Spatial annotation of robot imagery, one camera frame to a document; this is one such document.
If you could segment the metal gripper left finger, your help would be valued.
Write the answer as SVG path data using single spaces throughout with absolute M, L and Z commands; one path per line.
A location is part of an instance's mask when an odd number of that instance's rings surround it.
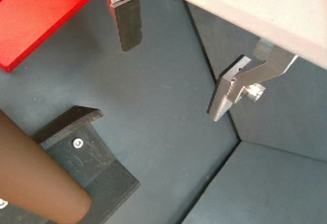
M 130 51 L 141 42 L 142 18 L 139 0 L 109 0 L 110 12 L 117 22 L 122 50 Z

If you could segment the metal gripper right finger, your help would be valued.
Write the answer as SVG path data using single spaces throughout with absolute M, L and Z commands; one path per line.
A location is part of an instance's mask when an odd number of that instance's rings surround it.
M 259 100 L 266 89 L 262 82 L 281 76 L 298 58 L 265 39 L 258 40 L 253 55 L 261 63 L 255 65 L 247 56 L 241 56 L 218 81 L 209 107 L 209 114 L 215 122 L 241 99 L 247 98 L 253 102 Z

